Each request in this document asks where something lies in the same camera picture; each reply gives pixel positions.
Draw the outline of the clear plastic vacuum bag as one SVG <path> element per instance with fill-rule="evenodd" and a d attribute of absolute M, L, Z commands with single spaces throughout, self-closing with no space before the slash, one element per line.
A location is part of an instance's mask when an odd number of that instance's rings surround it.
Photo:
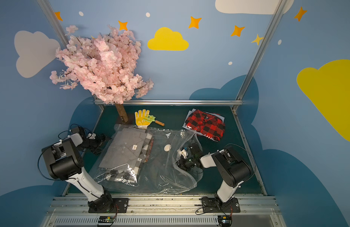
<path fill-rule="evenodd" d="M 181 194 L 197 187 L 203 177 L 203 170 L 193 168 L 187 172 L 180 169 L 176 161 L 179 152 L 196 142 L 200 145 L 197 135 L 187 130 L 169 130 L 147 128 L 146 133 L 153 135 L 154 141 L 149 159 L 141 165 L 137 183 L 122 183 L 108 181 L 104 178 L 105 169 L 99 164 L 107 152 L 115 134 L 124 128 L 137 128 L 135 125 L 117 124 L 114 126 L 115 133 L 106 145 L 104 151 L 90 170 L 90 176 L 102 185 L 106 190 L 125 194 Z M 164 147 L 170 144 L 171 150 L 164 151 Z"/>

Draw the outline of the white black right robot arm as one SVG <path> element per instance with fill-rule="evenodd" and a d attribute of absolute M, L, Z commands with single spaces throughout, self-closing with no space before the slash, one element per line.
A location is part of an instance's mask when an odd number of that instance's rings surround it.
<path fill-rule="evenodd" d="M 216 167 L 222 177 L 222 184 L 211 203 L 218 208 L 224 208 L 231 206 L 235 201 L 236 190 L 254 175 L 253 169 L 239 154 L 237 148 L 243 149 L 239 145 L 230 143 L 222 150 L 204 155 L 200 147 L 193 144 L 185 152 L 179 152 L 180 158 L 176 164 L 184 171 L 190 171 L 194 167 L 200 169 Z"/>

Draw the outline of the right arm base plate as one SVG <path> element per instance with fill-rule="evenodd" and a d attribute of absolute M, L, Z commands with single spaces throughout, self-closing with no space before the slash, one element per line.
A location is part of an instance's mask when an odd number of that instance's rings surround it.
<path fill-rule="evenodd" d="M 219 198 L 202 197 L 202 209 L 204 213 L 240 213 L 240 204 L 237 198 L 231 198 L 222 202 Z"/>

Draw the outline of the grey white plaid shirt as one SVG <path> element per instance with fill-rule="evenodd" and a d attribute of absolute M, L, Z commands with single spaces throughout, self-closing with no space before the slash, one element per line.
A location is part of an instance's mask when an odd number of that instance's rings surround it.
<path fill-rule="evenodd" d="M 147 137 L 145 140 L 145 146 L 143 148 L 143 152 L 146 153 L 146 159 L 144 162 L 139 162 L 138 164 L 135 165 L 134 168 L 130 168 L 127 170 L 118 170 L 118 169 L 105 169 L 105 174 L 104 178 L 108 181 L 113 181 L 113 182 L 122 182 L 122 183 L 137 183 L 138 182 L 138 174 L 141 169 L 141 165 L 143 163 L 146 163 L 149 159 L 149 154 L 152 149 L 153 145 L 153 135 L 150 133 L 147 133 Z"/>

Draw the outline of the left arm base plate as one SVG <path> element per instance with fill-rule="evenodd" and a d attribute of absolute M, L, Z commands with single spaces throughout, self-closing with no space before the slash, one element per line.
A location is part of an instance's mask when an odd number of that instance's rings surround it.
<path fill-rule="evenodd" d="M 128 198 L 100 198 L 88 202 L 89 213 L 126 213 L 128 208 Z"/>

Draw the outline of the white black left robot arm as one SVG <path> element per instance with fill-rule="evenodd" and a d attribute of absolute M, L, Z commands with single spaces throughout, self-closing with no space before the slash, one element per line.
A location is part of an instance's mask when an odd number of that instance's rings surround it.
<path fill-rule="evenodd" d="M 81 151 L 101 152 L 108 137 L 101 134 L 93 137 L 77 132 L 41 150 L 50 180 L 66 181 L 79 189 L 88 199 L 89 213 L 110 213 L 115 203 L 110 193 L 85 170 Z"/>

